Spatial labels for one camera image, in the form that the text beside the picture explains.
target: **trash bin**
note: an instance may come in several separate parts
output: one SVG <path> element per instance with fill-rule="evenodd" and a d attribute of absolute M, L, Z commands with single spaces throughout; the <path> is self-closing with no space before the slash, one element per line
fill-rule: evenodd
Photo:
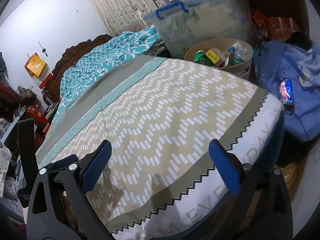
<path fill-rule="evenodd" d="M 217 48 L 221 51 L 226 51 L 226 50 L 228 50 L 228 48 L 230 48 L 237 41 L 241 44 L 241 46 L 243 46 L 244 48 L 246 48 L 248 50 L 248 53 L 249 53 L 248 60 L 246 60 L 245 62 L 243 62 L 239 65 L 230 66 L 230 67 L 223 67 L 220 69 L 227 71 L 231 74 L 234 74 L 238 77 L 241 77 L 245 80 L 248 80 L 249 74 L 250 74 L 251 63 L 252 63 L 253 49 L 248 43 L 246 43 L 244 41 L 240 41 L 240 40 L 232 39 L 232 38 L 221 38 L 221 39 L 212 39 L 212 40 L 208 40 L 208 41 L 203 41 L 188 50 L 188 52 L 185 55 L 185 60 L 193 61 L 196 52 L 203 50 L 206 47 Z"/>
<path fill-rule="evenodd" d="M 248 0 L 181 0 L 146 14 L 172 57 L 184 59 L 192 46 L 212 38 L 236 38 L 254 46 Z"/>

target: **black zigzag line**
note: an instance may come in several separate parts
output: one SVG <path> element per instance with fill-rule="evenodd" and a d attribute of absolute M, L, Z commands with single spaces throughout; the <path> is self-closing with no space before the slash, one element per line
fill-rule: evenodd
<path fill-rule="evenodd" d="M 265 100 L 267 99 L 267 95 L 268 95 L 268 93 L 265 94 L 265 97 L 263 98 L 262 102 L 261 102 L 260 105 L 258 106 L 257 111 L 255 111 L 255 113 L 254 113 L 254 115 L 252 116 L 252 118 L 248 121 L 248 124 L 245 125 L 244 130 L 241 131 L 241 135 L 239 135 L 239 136 L 236 137 L 236 141 L 233 142 L 233 143 L 231 143 L 231 147 L 230 147 L 229 149 L 227 149 L 227 151 L 232 150 L 233 145 L 234 145 L 234 144 L 237 144 L 237 143 L 238 143 L 238 139 L 241 138 L 241 137 L 243 137 L 243 133 L 247 131 L 247 127 L 251 126 L 251 122 L 253 121 L 253 118 L 257 116 L 257 113 L 260 111 L 260 108 L 262 107 L 262 104 L 265 103 Z M 167 208 L 168 205 L 173 206 L 175 200 L 180 201 L 181 198 L 182 198 L 182 195 L 188 195 L 189 189 L 194 189 L 196 183 L 201 183 L 201 182 L 202 182 L 202 177 L 207 177 L 207 176 L 209 176 L 209 171 L 214 171 L 214 170 L 215 170 L 215 166 L 213 165 L 213 168 L 207 169 L 207 174 L 202 174 L 202 175 L 200 176 L 200 180 L 195 180 L 195 181 L 194 181 L 193 187 L 188 187 L 188 188 L 187 188 L 187 193 L 180 193 L 180 198 L 174 198 L 174 199 L 172 200 L 172 203 L 165 203 L 164 208 L 158 208 L 158 209 L 157 209 L 157 212 L 150 212 L 150 215 L 149 215 L 149 216 L 146 215 L 146 217 L 145 217 L 144 219 L 141 219 L 140 222 L 136 222 L 136 221 L 135 221 L 132 225 L 129 225 L 129 224 L 128 224 L 126 227 L 123 226 L 122 229 L 119 229 L 119 228 L 118 228 L 116 232 L 112 231 L 112 233 L 118 234 L 118 231 L 123 232 L 124 229 L 129 229 L 129 227 L 133 228 L 135 224 L 138 224 L 138 225 L 141 226 L 142 222 L 145 222 L 147 218 L 148 218 L 148 219 L 151 219 L 151 215 L 158 215 L 158 214 L 159 214 L 159 211 L 160 211 L 160 210 L 166 210 L 166 208 Z"/>
<path fill-rule="evenodd" d="M 260 105 L 258 106 L 257 111 L 255 111 L 254 115 L 253 115 L 253 116 L 251 117 L 251 119 L 248 121 L 248 124 L 244 126 L 244 130 L 242 130 L 242 131 L 240 132 L 241 135 L 239 135 L 239 136 L 236 137 L 236 141 L 233 142 L 233 143 L 231 143 L 230 148 L 226 149 L 226 151 L 232 150 L 232 149 L 233 149 L 233 145 L 238 143 L 238 139 L 243 137 L 242 134 L 247 131 L 247 127 L 251 126 L 251 122 L 253 122 L 253 118 L 258 115 L 258 114 L 257 114 L 258 112 L 260 112 L 260 108 L 262 107 L 262 104 L 265 103 L 268 94 L 269 94 L 269 93 L 266 93 L 266 94 L 264 95 L 264 98 L 263 98 L 262 102 L 260 103 Z"/>

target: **orange package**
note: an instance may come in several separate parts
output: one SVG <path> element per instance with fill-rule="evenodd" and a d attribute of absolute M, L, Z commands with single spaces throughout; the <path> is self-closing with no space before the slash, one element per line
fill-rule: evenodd
<path fill-rule="evenodd" d="M 302 32 L 292 18 L 266 17 L 260 10 L 252 15 L 257 28 L 271 41 L 286 41 L 292 33 Z"/>

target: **metal screw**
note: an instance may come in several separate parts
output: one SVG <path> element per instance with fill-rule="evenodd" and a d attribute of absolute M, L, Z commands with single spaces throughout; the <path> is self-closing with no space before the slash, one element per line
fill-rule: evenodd
<path fill-rule="evenodd" d="M 243 168 L 244 168 L 246 171 L 251 171 L 251 170 L 252 170 L 252 166 L 251 166 L 251 164 L 249 164 L 249 163 L 243 164 Z"/>
<path fill-rule="evenodd" d="M 46 168 L 42 168 L 42 169 L 39 171 L 39 173 L 40 173 L 41 175 L 45 174 L 46 172 L 47 172 L 47 169 L 46 169 Z"/>
<path fill-rule="evenodd" d="M 280 174 L 281 174 L 281 170 L 278 169 L 278 168 L 273 169 L 273 172 L 274 172 L 275 174 L 277 174 L 277 175 L 280 175 Z"/>
<path fill-rule="evenodd" d="M 77 167 L 78 167 L 77 164 L 72 163 L 72 164 L 69 165 L 69 170 L 74 171 Z"/>

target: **headboard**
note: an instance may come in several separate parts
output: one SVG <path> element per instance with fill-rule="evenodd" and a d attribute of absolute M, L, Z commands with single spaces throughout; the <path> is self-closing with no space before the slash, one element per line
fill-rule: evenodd
<path fill-rule="evenodd" d="M 58 102 L 60 100 L 60 82 L 64 72 L 74 66 L 82 56 L 90 52 L 93 48 L 106 43 L 111 38 L 108 34 L 100 35 L 93 41 L 83 41 L 76 46 L 66 49 L 66 52 L 63 53 L 54 70 L 52 70 L 53 77 L 47 81 L 43 89 L 44 101 L 49 104 L 46 99 L 46 97 L 49 97 L 53 103 Z"/>

